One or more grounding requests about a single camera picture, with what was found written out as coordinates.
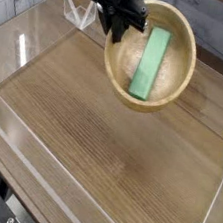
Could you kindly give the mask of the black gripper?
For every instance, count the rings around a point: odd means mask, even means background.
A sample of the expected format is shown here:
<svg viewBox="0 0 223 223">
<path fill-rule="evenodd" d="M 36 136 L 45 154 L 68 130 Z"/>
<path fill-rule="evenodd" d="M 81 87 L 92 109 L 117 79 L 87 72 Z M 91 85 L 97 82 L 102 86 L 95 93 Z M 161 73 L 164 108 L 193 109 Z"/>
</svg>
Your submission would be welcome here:
<svg viewBox="0 0 223 223">
<path fill-rule="evenodd" d="M 93 0 L 99 3 L 99 19 L 105 34 L 111 31 L 112 42 L 120 43 L 129 25 L 143 32 L 147 23 L 147 8 L 143 0 Z"/>
</svg>

